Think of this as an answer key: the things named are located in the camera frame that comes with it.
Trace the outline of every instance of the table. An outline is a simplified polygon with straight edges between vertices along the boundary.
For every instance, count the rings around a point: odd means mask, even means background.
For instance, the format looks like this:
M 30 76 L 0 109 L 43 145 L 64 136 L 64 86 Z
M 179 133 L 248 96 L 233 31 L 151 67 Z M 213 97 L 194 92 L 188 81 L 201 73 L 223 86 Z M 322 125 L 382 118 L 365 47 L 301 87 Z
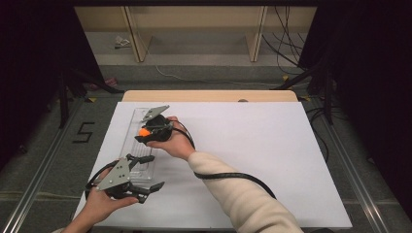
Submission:
M 249 102 L 236 103 L 239 99 Z M 128 91 L 115 110 L 91 174 L 119 157 L 135 108 L 164 104 L 170 105 L 164 114 L 180 118 L 197 149 L 218 154 L 240 171 L 259 177 L 296 216 L 301 227 L 352 226 L 306 114 L 288 90 Z M 220 133 L 213 135 L 218 128 Z M 282 133 L 272 133 L 274 129 Z M 218 202 L 186 162 L 160 150 L 155 160 L 154 183 L 162 181 L 163 189 L 149 196 L 144 205 L 118 210 L 97 226 L 162 231 L 231 228 Z M 83 197 L 77 213 L 84 203 Z

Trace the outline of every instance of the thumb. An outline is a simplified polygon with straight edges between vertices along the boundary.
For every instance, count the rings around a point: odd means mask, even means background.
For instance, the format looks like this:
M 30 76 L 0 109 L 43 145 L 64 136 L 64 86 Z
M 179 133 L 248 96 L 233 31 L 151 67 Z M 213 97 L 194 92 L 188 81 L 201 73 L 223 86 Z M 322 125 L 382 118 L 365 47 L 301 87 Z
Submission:
M 125 198 L 121 198 L 119 200 L 116 200 L 114 202 L 112 202 L 112 207 L 115 210 L 126 207 L 126 206 L 131 206 L 135 203 L 138 203 L 139 200 L 135 197 L 125 197 Z

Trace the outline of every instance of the person's right hand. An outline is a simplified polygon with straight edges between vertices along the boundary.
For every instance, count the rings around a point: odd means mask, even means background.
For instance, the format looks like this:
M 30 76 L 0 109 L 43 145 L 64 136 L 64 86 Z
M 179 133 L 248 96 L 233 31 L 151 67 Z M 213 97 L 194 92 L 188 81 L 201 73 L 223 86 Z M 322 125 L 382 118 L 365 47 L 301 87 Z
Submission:
M 186 129 L 180 125 L 178 118 L 175 116 L 169 116 L 167 119 L 173 122 L 173 127 L 178 128 L 184 132 Z M 172 131 L 172 135 L 170 136 L 169 140 L 166 142 L 157 142 L 151 141 L 147 142 L 147 146 L 155 149 L 163 149 L 168 152 L 170 155 L 178 158 L 182 158 L 184 160 L 188 160 L 189 156 L 195 152 L 195 149 L 191 146 L 188 138 L 183 135 L 181 132 L 176 130 Z

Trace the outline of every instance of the hand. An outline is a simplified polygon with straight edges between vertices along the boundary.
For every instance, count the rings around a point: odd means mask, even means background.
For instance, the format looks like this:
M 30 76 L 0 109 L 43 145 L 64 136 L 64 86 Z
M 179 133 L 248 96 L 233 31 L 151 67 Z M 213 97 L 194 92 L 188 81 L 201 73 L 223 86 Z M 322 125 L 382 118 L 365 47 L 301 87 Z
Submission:
M 173 127 L 178 128 L 186 132 L 186 129 L 179 124 L 178 118 L 175 116 L 170 116 L 167 119 L 173 122 Z M 169 140 L 166 142 L 157 142 L 151 141 L 147 143 L 148 147 L 156 148 L 156 149 L 163 149 L 168 152 L 170 155 L 178 158 L 182 158 L 184 160 L 188 160 L 189 156 L 195 152 L 195 149 L 189 142 L 188 138 L 183 135 L 181 132 L 176 130 L 172 131 L 172 135 L 170 136 Z
M 99 179 L 106 177 L 109 172 L 110 169 L 104 170 Z M 106 219 L 115 210 L 137 202 L 138 199 L 135 197 L 113 200 L 105 191 L 97 191 L 94 187 L 91 189 L 83 209 L 62 232 L 87 232 L 94 224 Z

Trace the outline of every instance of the floor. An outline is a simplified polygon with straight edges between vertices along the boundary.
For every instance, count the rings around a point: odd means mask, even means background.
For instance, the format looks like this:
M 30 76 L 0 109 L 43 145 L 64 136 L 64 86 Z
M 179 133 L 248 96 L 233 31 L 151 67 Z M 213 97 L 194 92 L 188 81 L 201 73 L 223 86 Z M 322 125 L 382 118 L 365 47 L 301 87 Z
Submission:
M 128 39 L 124 33 L 88 33 L 90 45 L 105 78 L 115 77 L 119 89 L 268 89 L 301 72 L 288 60 L 279 58 L 264 41 L 257 62 L 250 62 L 246 41 L 240 34 L 161 34 L 155 35 L 149 46 L 145 62 L 136 63 L 131 49 L 115 49 L 116 37 Z M 279 48 L 274 35 L 264 35 L 273 48 Z M 302 47 L 305 35 L 292 35 L 297 47 Z M 299 49 L 282 45 L 280 51 L 290 60 Z M 299 83 L 293 91 L 307 98 L 307 82 Z M 64 227 L 77 208 L 84 185 L 90 175 L 97 153 L 121 94 L 108 94 L 102 90 L 89 91 L 88 99 L 74 99 L 70 103 L 71 117 L 62 130 L 59 125 L 58 100 L 51 100 L 51 110 L 44 116 L 26 143 L 27 153 L 16 154 L 0 172 L 0 225 L 8 218 L 19 221 L 19 232 L 52 232 Z M 302 101 L 306 110 L 322 105 L 322 98 L 310 96 Z M 311 119 L 315 112 L 308 114 Z M 366 158 L 351 122 L 339 108 L 333 110 L 332 133 L 322 117 L 314 118 L 314 130 L 327 158 L 342 202 L 354 225 L 336 232 L 412 232 L 411 220 L 406 216 L 394 195 L 383 181 L 379 171 Z M 78 130 L 92 132 L 87 143 L 74 143 L 86 139 Z M 334 143 L 336 132 L 341 145 Z M 357 175 L 354 181 L 345 161 L 351 161 Z M 26 206 L 17 204 L 32 192 Z M 360 196 L 369 197 L 377 208 L 376 224 L 367 213 Z M 95 228 L 93 232 L 119 232 L 116 229 Z

